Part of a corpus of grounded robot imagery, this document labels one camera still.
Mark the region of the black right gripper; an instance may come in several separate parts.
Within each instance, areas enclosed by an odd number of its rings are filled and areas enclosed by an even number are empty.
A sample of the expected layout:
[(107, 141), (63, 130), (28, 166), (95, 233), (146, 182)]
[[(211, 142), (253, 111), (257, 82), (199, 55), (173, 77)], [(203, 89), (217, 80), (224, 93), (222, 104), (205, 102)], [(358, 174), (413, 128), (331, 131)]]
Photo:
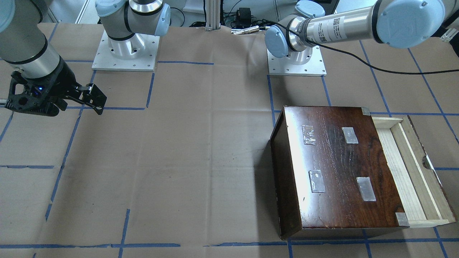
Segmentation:
[(26, 78), (25, 72), (13, 71), (5, 108), (41, 116), (56, 116), (67, 109), (65, 100), (87, 105), (102, 115), (107, 96), (93, 83), (76, 82), (74, 72), (64, 60), (41, 78)]

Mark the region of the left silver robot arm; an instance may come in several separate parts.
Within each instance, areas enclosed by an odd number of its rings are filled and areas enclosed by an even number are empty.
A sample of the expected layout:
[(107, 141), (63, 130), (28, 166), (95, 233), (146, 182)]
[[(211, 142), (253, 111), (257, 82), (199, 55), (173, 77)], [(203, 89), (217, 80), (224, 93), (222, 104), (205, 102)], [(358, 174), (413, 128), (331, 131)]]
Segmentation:
[(458, 28), (457, 0), (378, 0), (372, 6), (325, 16), (323, 7), (300, 0), (292, 14), (265, 33), (277, 58), (317, 44), (374, 39), (393, 48), (417, 46), (442, 25)]

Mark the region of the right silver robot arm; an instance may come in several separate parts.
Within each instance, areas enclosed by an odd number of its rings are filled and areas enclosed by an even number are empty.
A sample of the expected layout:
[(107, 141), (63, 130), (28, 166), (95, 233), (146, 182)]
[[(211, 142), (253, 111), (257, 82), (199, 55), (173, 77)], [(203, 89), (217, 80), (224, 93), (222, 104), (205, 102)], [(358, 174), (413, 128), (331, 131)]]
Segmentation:
[[(71, 100), (102, 114), (107, 97), (93, 83), (79, 84), (39, 30), (46, 9), (44, 0), (1, 1), (1, 58), (14, 68), (5, 108), (56, 116)], [(162, 0), (97, 0), (95, 9), (115, 57), (134, 57), (145, 48), (142, 34), (169, 30), (171, 10)]]

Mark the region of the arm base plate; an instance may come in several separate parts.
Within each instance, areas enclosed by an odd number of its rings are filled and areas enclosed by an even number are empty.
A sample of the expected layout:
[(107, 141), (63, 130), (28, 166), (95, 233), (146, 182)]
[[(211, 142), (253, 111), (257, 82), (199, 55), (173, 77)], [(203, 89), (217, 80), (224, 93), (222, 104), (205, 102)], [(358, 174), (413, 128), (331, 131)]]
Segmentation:
[(274, 57), (269, 51), (269, 75), (277, 76), (326, 76), (326, 67), (318, 46), (307, 47), (302, 52), (289, 51), (282, 58)]
[(92, 69), (154, 72), (160, 39), (159, 36), (134, 34), (130, 39), (118, 41), (104, 32)]

